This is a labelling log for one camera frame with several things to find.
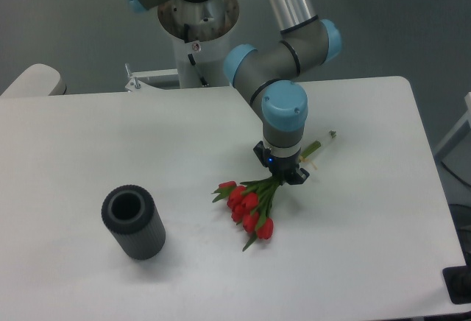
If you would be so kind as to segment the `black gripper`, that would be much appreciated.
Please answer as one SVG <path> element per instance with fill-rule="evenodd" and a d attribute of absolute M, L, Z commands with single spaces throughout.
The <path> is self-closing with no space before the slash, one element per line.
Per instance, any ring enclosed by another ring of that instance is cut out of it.
<path fill-rule="evenodd" d="M 259 141 L 253 152 L 280 182 L 302 185 L 309 178 L 309 172 L 299 165 L 300 148 L 268 149 Z"/>

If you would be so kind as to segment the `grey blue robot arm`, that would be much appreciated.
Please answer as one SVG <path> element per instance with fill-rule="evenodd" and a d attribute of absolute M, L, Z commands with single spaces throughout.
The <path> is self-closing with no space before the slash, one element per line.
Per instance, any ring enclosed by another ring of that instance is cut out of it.
<path fill-rule="evenodd" d="M 237 0 L 127 1 L 136 12 L 156 11 L 173 43 L 180 87 L 234 87 L 263 124 L 254 148 L 258 160 L 282 183 L 304 183 L 308 172 L 300 167 L 300 153 L 308 98 L 294 79 L 339 54 L 335 24 L 321 19 L 311 0 L 269 0 L 281 39 L 261 52 L 229 44 L 240 16 Z"/>

